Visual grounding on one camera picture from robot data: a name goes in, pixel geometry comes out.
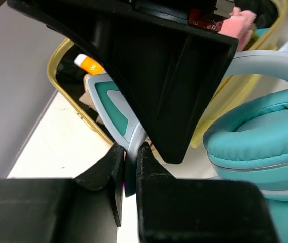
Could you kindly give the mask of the pink striped towel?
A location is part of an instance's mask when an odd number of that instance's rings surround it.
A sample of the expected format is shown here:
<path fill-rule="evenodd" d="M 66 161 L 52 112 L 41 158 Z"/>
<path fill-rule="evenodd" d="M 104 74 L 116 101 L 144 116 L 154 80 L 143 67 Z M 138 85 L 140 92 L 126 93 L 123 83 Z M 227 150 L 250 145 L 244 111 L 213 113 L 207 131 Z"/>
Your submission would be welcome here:
<path fill-rule="evenodd" d="M 254 20 L 256 14 L 250 10 L 241 10 L 234 7 L 230 13 L 230 18 L 223 21 L 221 30 L 218 34 L 225 35 L 238 40 L 237 51 L 242 51 L 254 33 Z"/>

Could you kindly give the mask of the orange tube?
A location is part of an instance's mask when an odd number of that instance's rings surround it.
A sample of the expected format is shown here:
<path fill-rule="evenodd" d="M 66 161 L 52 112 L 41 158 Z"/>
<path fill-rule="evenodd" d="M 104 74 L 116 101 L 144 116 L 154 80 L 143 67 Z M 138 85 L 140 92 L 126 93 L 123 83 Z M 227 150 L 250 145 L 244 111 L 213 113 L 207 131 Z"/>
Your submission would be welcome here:
<path fill-rule="evenodd" d="M 90 75 L 106 73 L 104 68 L 97 61 L 85 54 L 78 54 L 74 60 L 74 64 Z"/>

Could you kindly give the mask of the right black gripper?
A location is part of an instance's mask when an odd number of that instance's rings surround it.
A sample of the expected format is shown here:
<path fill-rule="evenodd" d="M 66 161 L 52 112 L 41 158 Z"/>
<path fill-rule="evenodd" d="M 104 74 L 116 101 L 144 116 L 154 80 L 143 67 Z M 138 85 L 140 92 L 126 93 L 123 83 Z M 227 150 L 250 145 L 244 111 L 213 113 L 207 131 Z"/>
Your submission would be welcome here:
<path fill-rule="evenodd" d="M 234 1 L 8 1 L 77 44 L 121 90 L 163 160 L 183 161 L 237 40 Z"/>

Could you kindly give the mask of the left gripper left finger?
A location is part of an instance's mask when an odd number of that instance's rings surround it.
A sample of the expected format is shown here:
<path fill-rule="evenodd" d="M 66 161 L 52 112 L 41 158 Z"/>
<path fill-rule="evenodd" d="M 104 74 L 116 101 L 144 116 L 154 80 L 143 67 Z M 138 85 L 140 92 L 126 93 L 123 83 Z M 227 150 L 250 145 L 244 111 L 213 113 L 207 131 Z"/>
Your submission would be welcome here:
<path fill-rule="evenodd" d="M 73 179 L 0 179 L 0 242 L 116 242 L 124 149 Z"/>

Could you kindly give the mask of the teal garment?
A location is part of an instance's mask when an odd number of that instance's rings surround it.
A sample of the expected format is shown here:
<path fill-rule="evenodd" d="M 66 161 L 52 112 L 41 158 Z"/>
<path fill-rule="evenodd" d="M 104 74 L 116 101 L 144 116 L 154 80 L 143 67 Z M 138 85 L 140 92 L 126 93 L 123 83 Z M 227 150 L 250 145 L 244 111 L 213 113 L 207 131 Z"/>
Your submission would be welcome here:
<path fill-rule="evenodd" d="M 255 29 L 253 36 L 256 39 L 260 39 L 262 36 L 264 36 L 268 31 L 270 30 L 270 28 L 261 28 L 261 29 Z"/>

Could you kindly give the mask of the pale yellow suitcase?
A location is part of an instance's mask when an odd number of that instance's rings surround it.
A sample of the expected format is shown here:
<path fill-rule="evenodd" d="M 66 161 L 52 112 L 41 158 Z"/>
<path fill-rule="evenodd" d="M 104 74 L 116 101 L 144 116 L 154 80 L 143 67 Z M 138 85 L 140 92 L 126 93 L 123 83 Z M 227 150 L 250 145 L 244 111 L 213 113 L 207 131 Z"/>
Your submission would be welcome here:
<path fill-rule="evenodd" d="M 260 39 L 256 39 L 252 34 L 245 47 L 246 50 L 277 50 L 279 32 L 288 14 L 288 1 L 240 1 L 237 6 L 242 10 L 248 9 L 256 13 L 258 18 L 269 17 L 271 14 L 277 15 L 270 30 Z M 265 27 L 262 24 L 257 24 L 256 28 Z M 72 60 L 79 51 L 79 47 L 66 38 L 49 60 L 47 67 L 49 81 L 72 105 L 83 122 L 105 142 L 112 145 L 115 140 L 106 127 L 93 122 L 86 113 L 87 107 L 79 101 L 84 93 L 83 77 L 85 72 L 77 67 Z M 260 79 L 261 75 L 259 74 L 244 74 L 224 78 L 197 124 L 190 146 L 197 148 L 202 143 L 204 132 L 216 119 L 243 104 L 256 88 Z"/>

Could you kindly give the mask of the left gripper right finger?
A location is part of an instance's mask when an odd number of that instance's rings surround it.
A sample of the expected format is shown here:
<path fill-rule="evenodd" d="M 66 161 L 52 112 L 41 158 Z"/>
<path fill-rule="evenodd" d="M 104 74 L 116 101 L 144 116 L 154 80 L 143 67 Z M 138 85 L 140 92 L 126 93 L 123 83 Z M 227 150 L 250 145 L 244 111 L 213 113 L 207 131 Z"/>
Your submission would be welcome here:
<path fill-rule="evenodd" d="M 279 242 L 255 185 L 177 179 L 147 143 L 138 151 L 136 202 L 140 242 Z"/>

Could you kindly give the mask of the teal cat-ear headphones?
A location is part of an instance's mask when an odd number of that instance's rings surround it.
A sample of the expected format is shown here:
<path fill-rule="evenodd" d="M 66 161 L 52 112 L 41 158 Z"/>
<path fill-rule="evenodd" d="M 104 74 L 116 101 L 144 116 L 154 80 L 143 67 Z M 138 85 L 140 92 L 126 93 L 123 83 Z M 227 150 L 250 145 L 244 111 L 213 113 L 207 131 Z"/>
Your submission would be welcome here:
<path fill-rule="evenodd" d="M 235 55 L 228 74 L 255 72 L 288 82 L 288 42 L 277 51 Z M 217 179 L 254 183 L 268 199 L 281 242 L 288 242 L 288 89 L 222 115 L 203 138 Z"/>

